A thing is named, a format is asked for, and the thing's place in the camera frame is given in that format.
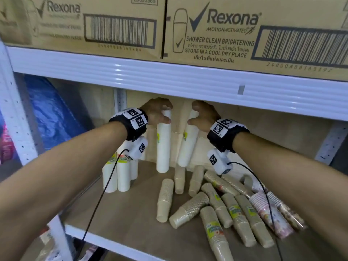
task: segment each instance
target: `wristband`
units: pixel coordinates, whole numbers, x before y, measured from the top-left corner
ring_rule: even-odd
[[[135,141],[146,132],[148,116],[141,109],[128,108],[111,117],[109,122],[113,121],[121,122],[125,126],[127,130],[127,141]]]
[[[240,132],[250,132],[245,125],[232,119],[221,118],[217,120],[210,128],[208,139],[211,144],[220,152],[226,149],[235,153],[232,143],[236,135]]]

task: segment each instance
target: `person's left arm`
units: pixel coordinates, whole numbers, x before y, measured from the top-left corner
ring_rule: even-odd
[[[163,106],[168,99],[149,100],[141,109],[149,125],[170,123]],[[43,153],[0,183],[0,256],[19,260],[39,231],[83,188],[126,140],[120,122],[110,122]]]

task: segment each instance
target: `rexona box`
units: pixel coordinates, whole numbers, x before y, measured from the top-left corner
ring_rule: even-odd
[[[165,0],[0,0],[7,45],[157,60]]]
[[[348,80],[347,0],[168,0],[164,60]]]

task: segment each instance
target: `person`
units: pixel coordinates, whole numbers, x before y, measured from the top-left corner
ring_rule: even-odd
[[[149,125],[171,122],[163,106],[173,107],[164,98],[141,107]],[[220,118],[206,102],[194,101],[192,108],[199,116],[188,123],[206,133]],[[126,138],[121,122],[107,123],[41,154],[0,183],[1,260],[19,260],[41,228],[97,178]],[[348,257],[347,176],[248,132],[238,133],[232,147],[277,197]]]

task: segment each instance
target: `person's right hand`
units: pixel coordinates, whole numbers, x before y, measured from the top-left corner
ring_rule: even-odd
[[[195,100],[192,103],[192,109],[199,112],[198,117],[187,120],[189,125],[195,125],[199,130],[208,133],[213,123],[220,119],[220,115],[214,106],[202,100]]]

